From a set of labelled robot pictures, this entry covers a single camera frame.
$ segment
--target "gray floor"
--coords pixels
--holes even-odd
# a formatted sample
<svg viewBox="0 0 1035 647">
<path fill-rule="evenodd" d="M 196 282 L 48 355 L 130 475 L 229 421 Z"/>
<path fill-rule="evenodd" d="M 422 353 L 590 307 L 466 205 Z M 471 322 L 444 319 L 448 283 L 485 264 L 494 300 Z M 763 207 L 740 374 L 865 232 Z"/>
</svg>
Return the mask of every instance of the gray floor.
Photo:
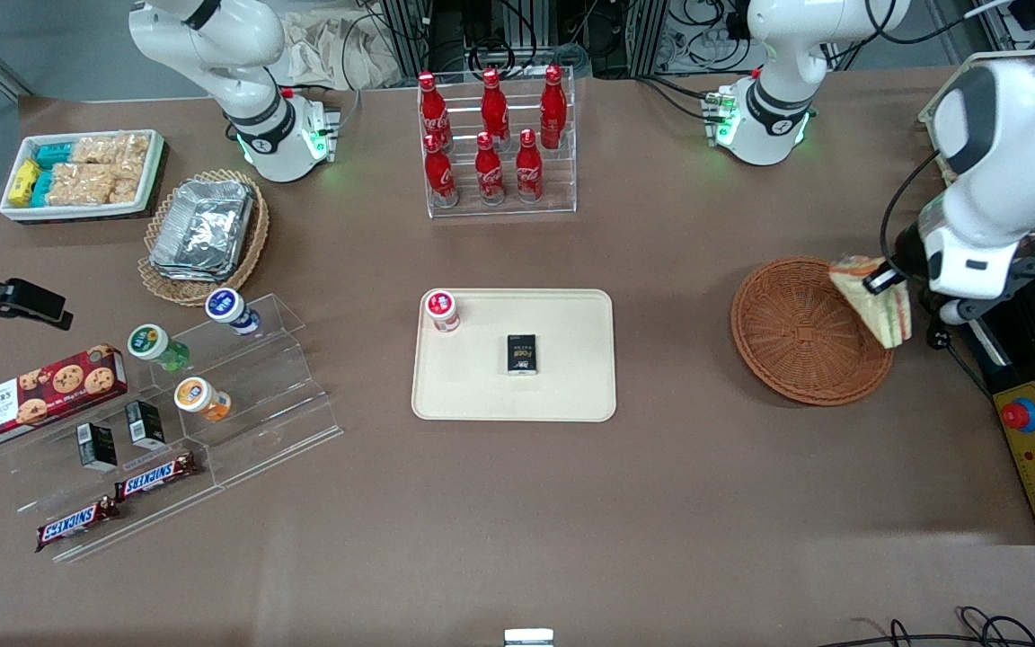
<svg viewBox="0 0 1035 647">
<path fill-rule="evenodd" d="M 292 0 L 271 4 L 279 10 L 296 5 Z M 0 57 L 37 94 L 79 101 L 202 95 L 187 79 L 139 53 L 126 28 L 127 3 L 49 0 L 42 7 L 45 16 L 58 20 L 34 20 L 29 3 L 0 3 Z M 915 0 L 896 34 L 911 37 L 931 29 L 928 9 Z M 940 39 L 908 48 L 879 39 L 867 46 L 855 68 L 948 64 Z M 17 143 L 16 107 L 0 94 L 0 195 Z"/>
</svg>

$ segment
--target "emergency stop button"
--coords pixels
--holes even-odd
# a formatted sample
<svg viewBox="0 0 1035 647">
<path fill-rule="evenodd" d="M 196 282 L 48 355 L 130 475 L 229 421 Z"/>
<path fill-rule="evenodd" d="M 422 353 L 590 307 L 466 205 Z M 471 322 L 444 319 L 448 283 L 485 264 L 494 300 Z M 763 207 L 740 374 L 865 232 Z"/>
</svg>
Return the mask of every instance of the emergency stop button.
<svg viewBox="0 0 1035 647">
<path fill-rule="evenodd" d="M 1031 434 L 1035 432 L 1035 405 L 1028 398 L 1017 398 L 1002 406 L 1001 421 L 1010 429 Z"/>
</svg>

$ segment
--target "white robotic arm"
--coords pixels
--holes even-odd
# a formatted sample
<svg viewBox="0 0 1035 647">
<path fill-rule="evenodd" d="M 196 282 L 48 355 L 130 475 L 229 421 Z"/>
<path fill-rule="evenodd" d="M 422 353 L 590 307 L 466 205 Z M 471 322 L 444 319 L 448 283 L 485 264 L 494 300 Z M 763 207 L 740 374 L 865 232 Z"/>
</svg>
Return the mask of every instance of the white robotic arm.
<svg viewBox="0 0 1035 647">
<path fill-rule="evenodd" d="M 894 29 L 909 0 L 871 0 L 884 30 Z M 777 164 L 800 142 L 805 116 L 828 70 L 822 42 L 860 40 L 876 32 L 865 0 L 752 0 L 747 12 L 752 37 L 765 46 L 756 79 L 723 85 L 722 119 L 714 143 L 757 166 Z"/>
<path fill-rule="evenodd" d="M 154 0 L 130 11 L 141 52 L 213 95 L 246 159 L 267 180 L 298 180 L 327 159 L 322 104 L 285 98 L 266 70 L 283 55 L 283 24 L 258 0 Z"/>
<path fill-rule="evenodd" d="M 1016 290 L 1011 269 L 1035 229 L 1035 57 L 978 63 L 946 87 L 933 115 L 934 145 L 956 180 L 896 237 L 892 261 L 866 278 L 879 294 L 903 276 L 926 275 L 953 297 L 948 324 L 980 316 L 957 299 L 999 299 Z"/>
</svg>

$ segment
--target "table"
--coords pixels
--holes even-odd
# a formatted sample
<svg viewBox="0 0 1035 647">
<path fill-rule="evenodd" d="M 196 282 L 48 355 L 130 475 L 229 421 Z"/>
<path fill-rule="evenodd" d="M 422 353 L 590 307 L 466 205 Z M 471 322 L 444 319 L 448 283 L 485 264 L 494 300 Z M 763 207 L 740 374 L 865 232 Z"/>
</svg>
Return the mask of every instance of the table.
<svg viewBox="0 0 1035 647">
<path fill-rule="evenodd" d="M 907 344 L 874 396 L 807 408 L 748 373 L 728 328 L 760 263 L 875 248 L 884 204 L 927 154 L 916 112 L 950 71 L 833 75 L 807 139 L 772 168 L 708 150 L 646 87 L 584 83 L 579 212 L 509 225 L 428 222 L 414 93 L 366 94 L 337 164 L 262 185 L 270 239 L 243 290 L 305 321 L 346 434 L 75 565 L 32 555 L 0 474 L 0 644 L 485 646 L 550 626 L 563 647 L 800 647 L 875 635 L 854 618 L 959 630 L 966 602 L 1035 627 L 1031 513 L 989 403 L 948 356 Z M 25 135 L 155 127 L 169 187 L 249 171 L 209 99 L 25 98 L 22 119 Z M 898 225 L 940 186 L 918 180 Z M 144 228 L 0 216 L 0 278 L 75 312 L 69 332 L 0 323 L 0 378 L 144 320 L 201 322 L 141 288 Z M 615 417 L 416 419 L 432 287 L 609 292 Z"/>
</svg>

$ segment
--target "coca-cola bottle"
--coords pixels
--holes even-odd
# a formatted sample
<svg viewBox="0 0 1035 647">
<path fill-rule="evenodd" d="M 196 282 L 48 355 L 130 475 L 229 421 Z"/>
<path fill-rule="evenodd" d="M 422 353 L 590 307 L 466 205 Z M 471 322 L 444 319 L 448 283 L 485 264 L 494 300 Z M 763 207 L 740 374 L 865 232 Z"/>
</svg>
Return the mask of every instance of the coca-cola bottle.
<svg viewBox="0 0 1035 647">
<path fill-rule="evenodd" d="M 432 202 L 436 208 L 451 208 L 457 204 L 457 188 L 449 158 L 442 152 L 442 140 L 437 135 L 426 135 L 422 144 L 425 146 L 425 180 L 434 192 Z"/>
<path fill-rule="evenodd" d="M 521 151 L 518 151 L 518 197 L 523 202 L 541 200 L 541 153 L 537 151 L 537 136 L 527 127 L 519 136 Z"/>
<path fill-rule="evenodd" d="M 541 144 L 546 150 L 557 150 L 566 128 L 566 93 L 562 90 L 562 67 L 551 64 L 545 68 L 545 90 L 541 90 Z"/>
<path fill-rule="evenodd" d="M 422 89 L 422 126 L 426 135 L 435 135 L 442 143 L 442 151 L 448 153 L 453 149 L 453 133 L 449 131 L 449 113 L 446 111 L 445 99 L 439 93 L 439 86 L 434 81 L 434 75 L 423 71 L 418 75 L 418 87 Z"/>
<path fill-rule="evenodd" d="M 485 93 L 481 94 L 481 123 L 485 131 L 494 137 L 494 147 L 505 151 L 509 148 L 509 106 L 506 95 L 501 93 L 501 76 L 494 68 L 485 68 L 481 73 L 485 83 Z"/>
<path fill-rule="evenodd" d="M 501 183 L 501 158 L 494 150 L 494 139 L 489 133 L 477 134 L 477 188 L 481 201 L 487 205 L 500 205 L 506 200 L 506 188 Z"/>
</svg>

